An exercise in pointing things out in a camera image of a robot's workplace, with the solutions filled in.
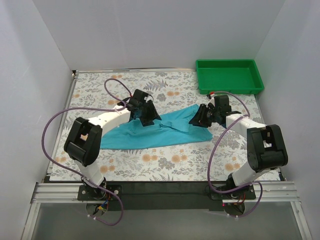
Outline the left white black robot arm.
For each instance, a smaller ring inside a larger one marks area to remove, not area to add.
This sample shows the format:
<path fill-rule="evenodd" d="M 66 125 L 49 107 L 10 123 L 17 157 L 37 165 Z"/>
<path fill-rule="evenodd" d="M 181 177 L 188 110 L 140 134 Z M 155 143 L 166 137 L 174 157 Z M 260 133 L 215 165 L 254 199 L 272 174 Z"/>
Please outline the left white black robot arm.
<path fill-rule="evenodd" d="M 81 180 L 90 186 L 89 194 L 95 200 L 106 196 L 105 177 L 100 173 L 96 159 L 100 153 L 102 137 L 109 131 L 139 119 L 143 127 L 151 126 L 160 120 L 153 100 L 142 90 L 134 93 L 98 116 L 84 119 L 76 118 L 64 144 L 64 151 L 74 160 L 80 170 Z"/>

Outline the turquoise t shirt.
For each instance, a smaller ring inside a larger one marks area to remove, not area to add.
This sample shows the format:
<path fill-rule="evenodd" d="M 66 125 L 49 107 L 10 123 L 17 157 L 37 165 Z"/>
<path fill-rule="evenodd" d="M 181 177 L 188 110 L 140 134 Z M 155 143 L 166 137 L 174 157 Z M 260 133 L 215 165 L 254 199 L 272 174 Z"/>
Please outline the turquoise t shirt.
<path fill-rule="evenodd" d="M 153 125 L 143 126 L 138 119 L 121 124 L 101 139 L 102 150 L 140 150 L 210 141 L 207 128 L 193 126 L 189 121 L 199 106 L 192 106 L 161 115 Z"/>

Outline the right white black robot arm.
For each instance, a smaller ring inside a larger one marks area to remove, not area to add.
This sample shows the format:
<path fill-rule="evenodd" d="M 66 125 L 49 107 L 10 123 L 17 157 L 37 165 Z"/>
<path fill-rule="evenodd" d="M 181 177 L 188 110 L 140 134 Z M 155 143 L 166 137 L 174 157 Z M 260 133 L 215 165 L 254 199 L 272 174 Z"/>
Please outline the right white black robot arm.
<path fill-rule="evenodd" d="M 245 164 L 231 173 L 221 188 L 214 187 L 212 182 L 208 181 L 208 186 L 213 192 L 237 199 L 243 195 L 247 186 L 256 182 L 256 179 L 287 165 L 288 154 L 281 128 L 276 124 L 266 125 L 251 120 L 248 110 L 245 114 L 232 110 L 230 95 L 226 91 L 209 93 L 208 103 L 199 106 L 189 124 L 208 128 L 217 123 L 225 129 L 223 136 L 228 131 L 234 131 L 246 139 Z"/>

